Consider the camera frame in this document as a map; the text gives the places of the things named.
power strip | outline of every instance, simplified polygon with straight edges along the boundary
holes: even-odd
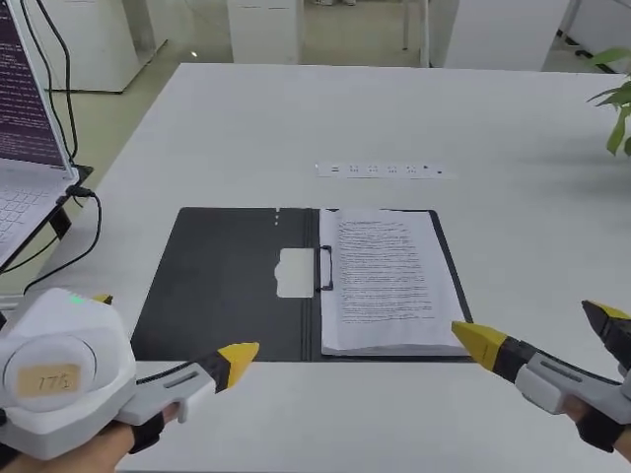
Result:
[[[420,163],[318,163],[319,177],[384,178],[384,179],[452,179],[446,170],[437,165]]]

black cable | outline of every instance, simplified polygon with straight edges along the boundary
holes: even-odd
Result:
[[[66,153],[70,156],[70,149],[68,148],[68,140],[66,139],[66,132],[63,129],[61,124],[61,120],[59,119],[59,114],[57,113],[57,108],[55,107],[55,102],[52,100],[52,72],[50,71],[50,65],[46,60],[46,57],[43,54],[43,50],[39,45],[39,41],[35,36],[35,31],[33,30],[33,25],[31,24],[31,19],[29,18],[29,12],[27,11],[26,0],[20,0],[20,7],[22,8],[22,14],[24,15],[25,23],[27,24],[27,29],[29,30],[29,34],[35,43],[35,48],[37,49],[37,53],[43,62],[43,67],[46,70],[46,78],[48,80],[48,101],[50,102],[50,109],[52,110],[52,115],[55,117],[55,121],[57,122],[57,126],[59,127],[59,131],[61,132],[61,139],[63,140],[63,146],[66,149]]]
[[[50,26],[50,29],[52,30],[52,33],[57,38],[57,41],[59,42],[59,45],[63,49],[63,54],[64,54],[64,57],[66,59],[66,90],[65,90],[65,93],[66,93],[66,104],[68,105],[68,116],[70,118],[70,131],[72,133],[72,143],[73,143],[73,151],[70,154],[70,161],[74,163],[75,157],[77,156],[77,153],[79,151],[79,143],[78,143],[78,139],[77,139],[77,125],[75,123],[75,112],[74,112],[74,109],[72,107],[72,98],[70,97],[70,51],[68,50],[68,46],[66,45],[66,42],[63,40],[63,37],[61,37],[61,34],[59,33],[59,30],[57,29],[55,24],[52,22],[52,19],[50,18],[50,15],[48,15],[48,11],[43,6],[43,3],[41,2],[41,0],[35,0],[35,2],[39,6],[39,9],[41,10],[41,13],[43,14],[44,18],[46,19],[46,22],[48,23],[48,25]]]
[[[10,268],[5,269],[4,271],[0,271],[0,276],[10,273],[11,271],[15,271],[16,269],[21,268],[25,264],[30,263],[31,261],[36,259],[38,256],[40,256],[42,253],[44,253],[47,249],[49,249],[52,246],[52,244],[55,243],[56,241],[57,241],[57,236],[53,238],[51,241],[49,241],[48,244],[44,248],[42,248],[40,251],[38,251],[36,254],[34,254],[30,258],[27,258],[21,263],[18,263],[15,266],[11,266]]]
[[[40,283],[44,279],[49,278],[53,274],[57,274],[59,271],[66,269],[68,266],[71,266],[75,264],[77,261],[88,256],[88,254],[90,254],[92,250],[95,249],[95,246],[97,246],[97,243],[99,242],[99,239],[101,238],[101,223],[103,222],[103,206],[101,205],[101,199],[99,198],[99,196],[97,196],[97,194],[95,194],[92,190],[84,189],[83,187],[78,187],[78,186],[74,186],[74,189],[71,190],[71,194],[74,194],[76,197],[92,197],[97,201],[97,207],[99,208],[99,217],[97,220],[97,234],[95,235],[95,239],[90,245],[90,247],[86,251],[81,253],[79,256],[77,256],[76,258],[71,259],[67,263],[62,264],[58,268],[53,269],[52,271],[28,283],[27,286],[24,288],[24,294],[26,294],[27,291],[31,287],[33,287],[35,284]]]

black clipboard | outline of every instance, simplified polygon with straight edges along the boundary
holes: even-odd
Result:
[[[466,321],[471,313],[438,214],[429,212]],[[276,296],[282,248],[313,248],[312,299]],[[461,362],[470,357],[338,357],[321,353],[318,289],[326,257],[319,209],[183,208],[131,339],[138,361],[182,361],[237,342],[257,341],[262,362]]]

black strap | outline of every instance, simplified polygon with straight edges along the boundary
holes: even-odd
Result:
[[[162,412],[156,414],[142,426],[131,426],[131,432],[134,434],[134,446],[129,450],[129,453],[138,453],[158,443],[164,428],[165,416]]]
[[[591,408],[588,413],[576,423],[579,436],[586,443],[601,450],[613,452],[613,445],[624,432],[622,426],[613,419],[605,416],[599,410]]]

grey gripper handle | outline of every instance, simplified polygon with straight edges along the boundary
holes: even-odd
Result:
[[[155,377],[137,384],[136,393],[127,402],[116,421],[130,426],[141,426],[170,404],[179,404],[178,420],[186,422],[193,404],[215,393],[215,380],[199,364],[185,364],[184,368],[163,377]]]

